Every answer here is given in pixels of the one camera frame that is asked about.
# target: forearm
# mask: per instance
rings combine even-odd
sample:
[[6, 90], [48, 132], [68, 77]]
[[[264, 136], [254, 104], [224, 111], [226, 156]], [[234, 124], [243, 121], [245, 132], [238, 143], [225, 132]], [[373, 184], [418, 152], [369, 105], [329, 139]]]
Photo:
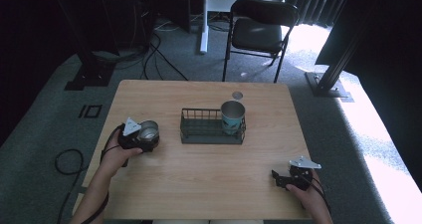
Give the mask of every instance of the forearm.
[[[88, 186], [84, 198], [78, 206], [71, 223], [82, 223], [99, 210], [106, 199], [110, 181], [111, 175], [99, 168]], [[102, 222], [103, 214], [96, 218], [94, 223]]]

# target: wire basket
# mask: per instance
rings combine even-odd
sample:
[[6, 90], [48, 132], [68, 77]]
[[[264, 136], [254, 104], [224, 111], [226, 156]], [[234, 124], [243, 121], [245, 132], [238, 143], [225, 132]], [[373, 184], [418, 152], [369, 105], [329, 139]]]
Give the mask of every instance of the wire basket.
[[236, 132], [224, 132], [221, 111], [216, 109], [182, 109], [180, 137], [182, 143], [242, 144], [245, 138], [246, 123], [242, 123]]

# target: hand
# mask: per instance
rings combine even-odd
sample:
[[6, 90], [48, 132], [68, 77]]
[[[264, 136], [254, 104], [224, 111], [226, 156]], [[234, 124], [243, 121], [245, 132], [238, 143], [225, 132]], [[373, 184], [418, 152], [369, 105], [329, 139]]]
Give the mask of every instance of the hand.
[[[320, 184], [318, 184], [319, 177], [317, 176], [317, 173], [313, 169], [312, 173], [314, 179], [317, 180], [317, 182], [313, 180], [313, 185], [322, 191]], [[302, 191], [292, 184], [286, 185], [286, 188], [302, 202], [302, 205], [304, 205], [305, 209], [311, 214], [316, 223], [332, 223], [325, 201], [312, 186], [306, 191]]]
[[120, 129], [118, 129], [105, 148], [105, 154], [99, 169], [109, 177], [115, 176], [128, 158], [142, 153], [140, 148], [123, 149], [117, 142]]

